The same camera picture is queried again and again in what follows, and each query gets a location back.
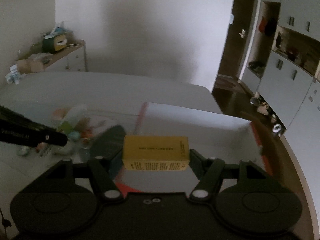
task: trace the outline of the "white table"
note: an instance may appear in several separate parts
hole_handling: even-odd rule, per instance
[[[19,85],[7,85],[0,91],[0,105],[36,122],[53,125],[50,116],[54,109],[85,103],[91,114],[114,119],[127,132],[134,127],[144,102],[221,113],[211,93],[204,87],[108,73],[34,73]],[[45,162],[38,156],[18,157],[17,148],[0,143],[0,206],[11,221],[9,206],[12,197],[39,175]],[[17,233],[14,225],[8,230],[9,237]]]

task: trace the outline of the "doormat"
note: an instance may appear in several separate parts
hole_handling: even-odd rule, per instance
[[[216,82],[214,83],[214,87],[245,94],[245,91],[240,85],[240,83],[238,83],[232,77],[217,76]]]

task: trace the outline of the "silver bolt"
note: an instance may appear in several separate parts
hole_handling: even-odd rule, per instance
[[[108,190],[104,193],[104,196],[106,198],[118,198],[121,196],[121,193],[117,190]]]
[[[159,203],[159,202],[161,202],[161,199],[156,197],[156,198],[152,199],[152,201],[154,203]]]
[[[152,204],[152,201],[151,201],[150,199],[145,199],[145,200],[143,201],[143,203],[144,203],[144,204],[147,204],[147,205],[150,205],[150,204]]]
[[[197,197],[197,198],[205,198],[209,195],[209,193],[203,189],[197,189],[193,191],[192,194],[194,197]]]

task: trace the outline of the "brown floor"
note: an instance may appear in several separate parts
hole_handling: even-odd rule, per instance
[[[294,233],[302,240],[314,240],[311,216],[298,174],[281,140],[272,135],[269,118],[256,111],[256,107],[250,104],[251,96],[248,94],[214,88],[212,95],[223,114],[253,121],[263,145],[262,154],[267,157],[274,177],[301,200],[302,215]]]

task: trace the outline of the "white box with red edge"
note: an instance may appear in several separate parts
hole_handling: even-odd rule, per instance
[[[259,137],[252,122],[245,119],[180,106],[145,103],[135,134],[187,136],[189,148],[205,158],[219,158],[228,164],[251,160],[265,169]],[[189,195],[198,179],[188,167],[185,171],[123,170],[117,182],[143,192],[185,192]],[[234,183],[224,183],[224,187]]]

